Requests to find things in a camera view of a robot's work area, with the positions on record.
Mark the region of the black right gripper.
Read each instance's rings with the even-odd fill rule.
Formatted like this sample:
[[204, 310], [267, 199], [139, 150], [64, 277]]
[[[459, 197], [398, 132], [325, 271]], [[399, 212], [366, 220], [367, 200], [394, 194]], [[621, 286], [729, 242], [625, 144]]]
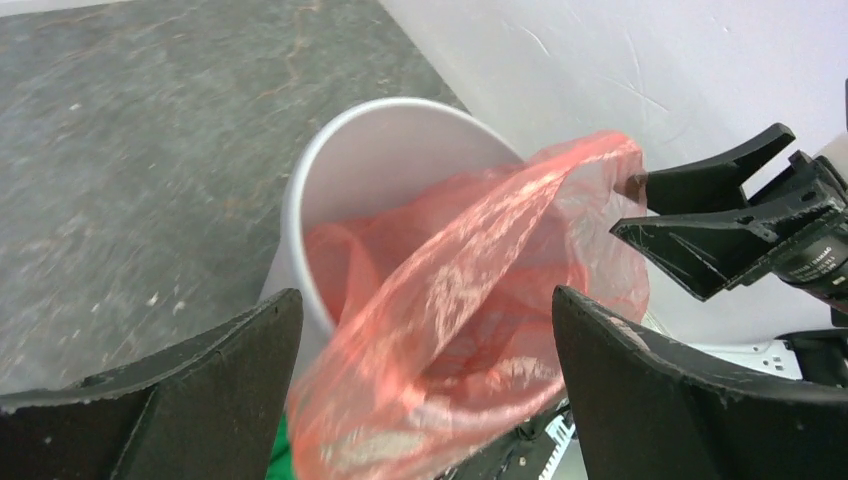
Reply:
[[793, 153], [741, 209], [745, 181], [795, 140], [775, 123], [713, 157], [631, 177], [629, 198], [659, 216], [612, 233], [701, 301], [773, 274], [846, 313], [847, 169], [834, 154]]

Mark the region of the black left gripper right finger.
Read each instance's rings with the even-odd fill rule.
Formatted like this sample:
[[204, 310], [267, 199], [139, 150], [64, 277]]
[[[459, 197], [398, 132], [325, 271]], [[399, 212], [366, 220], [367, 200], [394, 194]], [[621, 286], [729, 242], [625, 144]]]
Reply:
[[843, 479], [847, 393], [739, 366], [554, 290], [552, 323], [591, 479]]

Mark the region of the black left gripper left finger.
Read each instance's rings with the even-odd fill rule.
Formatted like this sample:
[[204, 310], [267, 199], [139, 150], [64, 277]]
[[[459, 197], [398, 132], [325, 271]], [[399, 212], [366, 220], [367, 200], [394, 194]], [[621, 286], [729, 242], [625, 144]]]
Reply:
[[262, 479], [303, 324], [295, 289], [122, 367], [1, 399], [5, 479]]

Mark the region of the red plastic trash bag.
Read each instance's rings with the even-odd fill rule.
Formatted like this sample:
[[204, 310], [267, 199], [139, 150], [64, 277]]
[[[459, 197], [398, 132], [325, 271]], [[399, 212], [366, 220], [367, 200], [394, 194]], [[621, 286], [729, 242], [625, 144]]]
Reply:
[[334, 331], [290, 392], [295, 475], [431, 479], [561, 399], [556, 287], [646, 313], [646, 262], [611, 233], [646, 211], [642, 170], [635, 141], [598, 132], [312, 228]]

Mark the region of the grey plastic trash bin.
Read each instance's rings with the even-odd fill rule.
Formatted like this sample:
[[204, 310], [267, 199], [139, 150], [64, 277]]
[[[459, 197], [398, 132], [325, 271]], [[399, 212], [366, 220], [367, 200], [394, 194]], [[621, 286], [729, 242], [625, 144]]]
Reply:
[[288, 179], [280, 241], [260, 294], [267, 299], [295, 288], [302, 295], [304, 320], [292, 376], [306, 372], [334, 330], [305, 256], [309, 228], [401, 206], [453, 175], [522, 161], [484, 123], [427, 99], [367, 101], [320, 129]]

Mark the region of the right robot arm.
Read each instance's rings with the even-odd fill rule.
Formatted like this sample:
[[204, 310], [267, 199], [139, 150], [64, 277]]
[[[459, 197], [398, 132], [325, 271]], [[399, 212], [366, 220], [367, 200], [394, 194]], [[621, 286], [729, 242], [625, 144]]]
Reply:
[[783, 378], [847, 384], [847, 139], [794, 152], [753, 195], [744, 183], [794, 141], [776, 123], [690, 164], [635, 176], [649, 215], [612, 233], [706, 301], [773, 275], [826, 304], [829, 327], [792, 327], [746, 346], [702, 344], [720, 359]]

